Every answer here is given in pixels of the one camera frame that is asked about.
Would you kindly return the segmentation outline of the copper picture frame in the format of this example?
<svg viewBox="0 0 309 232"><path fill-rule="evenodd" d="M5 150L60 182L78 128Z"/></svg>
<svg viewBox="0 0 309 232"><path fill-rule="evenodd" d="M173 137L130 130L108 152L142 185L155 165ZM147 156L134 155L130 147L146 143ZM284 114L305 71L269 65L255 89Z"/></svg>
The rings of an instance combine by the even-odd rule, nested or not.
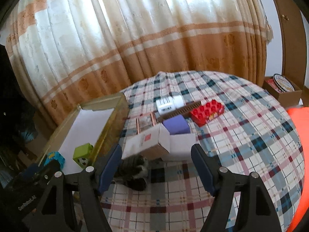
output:
<svg viewBox="0 0 309 232"><path fill-rule="evenodd" d="M157 124L157 119L154 112L147 113L136 118L137 134L154 127Z"/></svg>

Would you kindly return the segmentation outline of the white pill bottle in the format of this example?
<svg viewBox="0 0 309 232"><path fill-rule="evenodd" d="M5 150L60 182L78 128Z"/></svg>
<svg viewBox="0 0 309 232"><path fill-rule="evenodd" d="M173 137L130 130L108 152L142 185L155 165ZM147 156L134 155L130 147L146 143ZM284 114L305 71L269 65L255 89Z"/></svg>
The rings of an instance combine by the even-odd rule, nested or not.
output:
<svg viewBox="0 0 309 232"><path fill-rule="evenodd" d="M156 100L157 111L160 116L175 111L185 105L182 95L167 96Z"/></svg>

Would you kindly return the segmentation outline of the cardboard box with tin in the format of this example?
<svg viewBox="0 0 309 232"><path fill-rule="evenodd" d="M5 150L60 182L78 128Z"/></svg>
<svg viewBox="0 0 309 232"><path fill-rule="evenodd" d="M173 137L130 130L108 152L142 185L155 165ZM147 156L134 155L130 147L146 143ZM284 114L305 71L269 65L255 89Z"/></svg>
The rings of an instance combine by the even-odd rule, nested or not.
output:
<svg viewBox="0 0 309 232"><path fill-rule="evenodd" d="M262 88L284 108L297 106L301 99L302 90L291 80L279 74L265 77Z"/></svg>

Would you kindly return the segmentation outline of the white charger adapter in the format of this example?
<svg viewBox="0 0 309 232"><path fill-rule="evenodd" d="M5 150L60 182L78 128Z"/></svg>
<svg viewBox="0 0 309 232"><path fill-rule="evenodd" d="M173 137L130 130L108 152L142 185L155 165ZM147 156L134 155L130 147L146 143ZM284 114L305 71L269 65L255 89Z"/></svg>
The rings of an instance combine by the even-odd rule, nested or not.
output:
<svg viewBox="0 0 309 232"><path fill-rule="evenodd" d="M191 148L196 143L199 142L193 133L171 135L170 152L161 159L163 161L192 161Z"/></svg>

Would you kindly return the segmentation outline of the plaid tablecloth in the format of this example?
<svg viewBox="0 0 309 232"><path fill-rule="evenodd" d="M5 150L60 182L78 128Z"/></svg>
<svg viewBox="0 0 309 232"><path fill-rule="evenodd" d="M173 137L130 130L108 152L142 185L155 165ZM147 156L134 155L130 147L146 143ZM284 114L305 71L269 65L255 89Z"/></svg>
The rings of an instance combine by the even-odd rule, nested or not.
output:
<svg viewBox="0 0 309 232"><path fill-rule="evenodd" d="M299 205L304 156L295 125L280 103L261 87L211 71L159 72L123 89L129 106L120 142L135 135L136 118L156 111L159 98L181 94L186 102L217 100L225 112L191 132L205 152L231 172L257 172L286 231ZM113 231L200 231L213 198L191 162L156 161L146 190L111 185L101 205Z"/></svg>

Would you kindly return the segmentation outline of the cream orange curtain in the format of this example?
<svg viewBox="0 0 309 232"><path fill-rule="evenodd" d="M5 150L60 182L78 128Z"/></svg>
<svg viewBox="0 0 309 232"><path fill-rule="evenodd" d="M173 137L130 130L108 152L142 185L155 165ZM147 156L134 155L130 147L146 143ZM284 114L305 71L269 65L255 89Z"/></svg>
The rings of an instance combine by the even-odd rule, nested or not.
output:
<svg viewBox="0 0 309 232"><path fill-rule="evenodd" d="M19 0L1 27L18 84L49 125L159 72L261 85L272 39L261 0Z"/></svg>

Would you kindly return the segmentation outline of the brown wooden cabinet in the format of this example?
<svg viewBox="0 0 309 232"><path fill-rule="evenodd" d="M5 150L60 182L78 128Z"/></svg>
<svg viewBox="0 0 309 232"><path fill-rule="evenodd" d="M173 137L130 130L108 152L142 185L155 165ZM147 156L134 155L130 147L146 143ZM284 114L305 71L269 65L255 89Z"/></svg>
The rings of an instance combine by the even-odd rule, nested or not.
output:
<svg viewBox="0 0 309 232"><path fill-rule="evenodd" d="M306 75L307 46L301 12L294 0L274 0L274 3L282 35L282 73L302 89Z"/></svg>

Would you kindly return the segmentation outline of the white cardboard box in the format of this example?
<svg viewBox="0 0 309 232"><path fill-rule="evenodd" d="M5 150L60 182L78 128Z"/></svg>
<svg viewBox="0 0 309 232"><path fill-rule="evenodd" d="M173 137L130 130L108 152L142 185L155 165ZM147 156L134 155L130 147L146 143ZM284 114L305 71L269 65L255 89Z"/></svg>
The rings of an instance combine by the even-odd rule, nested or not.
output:
<svg viewBox="0 0 309 232"><path fill-rule="evenodd" d="M170 133L163 124L157 124L140 134L128 138L122 159L142 155L148 160L159 159L170 153Z"/></svg>

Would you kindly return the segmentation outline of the blue toy block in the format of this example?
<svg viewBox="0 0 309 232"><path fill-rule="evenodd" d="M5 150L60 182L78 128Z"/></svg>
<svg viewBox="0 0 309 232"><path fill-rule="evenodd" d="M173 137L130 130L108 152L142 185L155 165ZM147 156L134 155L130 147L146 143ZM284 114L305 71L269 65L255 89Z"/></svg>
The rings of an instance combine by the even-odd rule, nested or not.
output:
<svg viewBox="0 0 309 232"><path fill-rule="evenodd" d="M51 161L57 161L60 165L60 169L62 170L65 165L65 158L58 152L53 151L47 154L47 158L45 160L44 166L49 164Z"/></svg>

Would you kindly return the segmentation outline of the white paper tray liner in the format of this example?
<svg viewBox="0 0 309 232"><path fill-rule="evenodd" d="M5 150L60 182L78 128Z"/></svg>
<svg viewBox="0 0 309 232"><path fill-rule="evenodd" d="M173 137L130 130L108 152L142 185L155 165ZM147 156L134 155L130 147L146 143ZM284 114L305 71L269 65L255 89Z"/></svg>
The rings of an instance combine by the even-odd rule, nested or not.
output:
<svg viewBox="0 0 309 232"><path fill-rule="evenodd" d="M65 158L65 165L62 170L64 174L82 171L82 168L72 159L74 149L85 143L95 145L112 112L112 108L101 111L85 109L79 111L59 149L59 153Z"/></svg>

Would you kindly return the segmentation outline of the gold metal tray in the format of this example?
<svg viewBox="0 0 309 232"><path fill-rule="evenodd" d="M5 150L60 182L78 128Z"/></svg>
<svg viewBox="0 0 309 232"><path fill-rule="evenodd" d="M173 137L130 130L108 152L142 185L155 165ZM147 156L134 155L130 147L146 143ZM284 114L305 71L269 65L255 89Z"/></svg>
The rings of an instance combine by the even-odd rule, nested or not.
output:
<svg viewBox="0 0 309 232"><path fill-rule="evenodd" d="M119 143L129 106L124 93L81 103L57 127L39 159L44 165L50 152L65 159L64 174L81 172Z"/></svg>

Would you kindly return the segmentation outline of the black ridged clip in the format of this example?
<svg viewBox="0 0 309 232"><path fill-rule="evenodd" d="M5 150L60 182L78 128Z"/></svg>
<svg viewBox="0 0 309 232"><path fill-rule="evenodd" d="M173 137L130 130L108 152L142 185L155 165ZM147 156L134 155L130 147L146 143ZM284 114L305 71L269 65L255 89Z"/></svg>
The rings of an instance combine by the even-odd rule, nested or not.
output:
<svg viewBox="0 0 309 232"><path fill-rule="evenodd" d="M134 191L144 191L147 187L149 161L140 154L122 159L113 181Z"/></svg>

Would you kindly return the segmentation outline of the brown wooden comb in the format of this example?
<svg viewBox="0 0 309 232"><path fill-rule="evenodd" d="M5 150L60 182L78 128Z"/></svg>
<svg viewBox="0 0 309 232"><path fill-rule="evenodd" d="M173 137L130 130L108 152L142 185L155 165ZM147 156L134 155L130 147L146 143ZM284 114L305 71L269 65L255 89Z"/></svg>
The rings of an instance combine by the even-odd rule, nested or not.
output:
<svg viewBox="0 0 309 232"><path fill-rule="evenodd" d="M164 120L167 120L169 118L173 118L175 116L178 115L182 115L184 118L188 118L190 117L190 111L192 111L195 108L198 108L199 106L201 106L201 101L196 101L196 102L190 102L188 104L186 104L185 106L179 108L179 109L175 109L169 113L165 113L162 116L159 116L157 118L157 122L162 123Z"/></svg>

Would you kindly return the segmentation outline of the green toy block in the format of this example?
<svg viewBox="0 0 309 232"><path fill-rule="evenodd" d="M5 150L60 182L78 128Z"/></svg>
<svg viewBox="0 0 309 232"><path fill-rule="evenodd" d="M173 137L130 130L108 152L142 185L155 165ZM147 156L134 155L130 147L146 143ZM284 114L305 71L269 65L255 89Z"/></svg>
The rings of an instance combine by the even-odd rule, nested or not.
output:
<svg viewBox="0 0 309 232"><path fill-rule="evenodd" d="M93 145L90 143L85 143L84 145L74 149L72 159L78 166L84 169L88 165L89 157L91 156L92 151Z"/></svg>

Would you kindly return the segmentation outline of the purple cube block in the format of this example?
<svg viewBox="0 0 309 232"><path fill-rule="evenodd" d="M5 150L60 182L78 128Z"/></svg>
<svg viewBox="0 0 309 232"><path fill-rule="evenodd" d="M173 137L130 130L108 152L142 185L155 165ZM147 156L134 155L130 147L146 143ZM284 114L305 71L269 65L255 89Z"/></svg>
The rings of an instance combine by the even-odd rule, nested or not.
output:
<svg viewBox="0 0 309 232"><path fill-rule="evenodd" d="M169 131L170 135L189 134L191 132L188 122L182 115L164 120L163 125Z"/></svg>

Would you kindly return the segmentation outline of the red toy brick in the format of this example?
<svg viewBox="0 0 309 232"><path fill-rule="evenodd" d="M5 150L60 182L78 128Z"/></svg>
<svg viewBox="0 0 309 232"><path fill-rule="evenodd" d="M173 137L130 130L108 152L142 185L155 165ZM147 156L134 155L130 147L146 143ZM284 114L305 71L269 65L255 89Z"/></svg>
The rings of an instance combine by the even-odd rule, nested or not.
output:
<svg viewBox="0 0 309 232"><path fill-rule="evenodd" d="M225 107L217 100L211 100L205 105L198 106L190 111L190 118L198 127L202 127L210 121L221 116L225 111Z"/></svg>

